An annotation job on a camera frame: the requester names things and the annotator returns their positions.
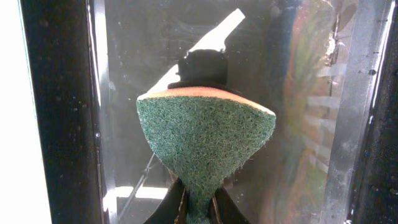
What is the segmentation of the green scouring sponge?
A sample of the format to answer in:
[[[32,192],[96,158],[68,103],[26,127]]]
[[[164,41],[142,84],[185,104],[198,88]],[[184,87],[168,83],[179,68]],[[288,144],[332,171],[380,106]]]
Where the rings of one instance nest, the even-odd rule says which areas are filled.
[[[276,115],[242,96],[193,86],[137,98],[144,136],[188,193],[188,223],[209,223],[211,198],[225,178],[270,139]]]

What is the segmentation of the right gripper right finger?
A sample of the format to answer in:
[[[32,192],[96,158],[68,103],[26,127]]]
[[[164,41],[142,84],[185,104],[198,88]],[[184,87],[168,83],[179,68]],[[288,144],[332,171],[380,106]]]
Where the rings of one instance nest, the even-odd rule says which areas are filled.
[[[208,218],[211,224],[250,224],[223,187],[210,200]]]

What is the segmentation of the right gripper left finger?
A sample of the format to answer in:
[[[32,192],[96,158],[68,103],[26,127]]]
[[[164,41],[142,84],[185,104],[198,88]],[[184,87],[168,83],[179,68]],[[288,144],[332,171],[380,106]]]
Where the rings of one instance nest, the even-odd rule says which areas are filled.
[[[155,212],[144,224],[186,224],[187,193],[183,182],[177,179]]]

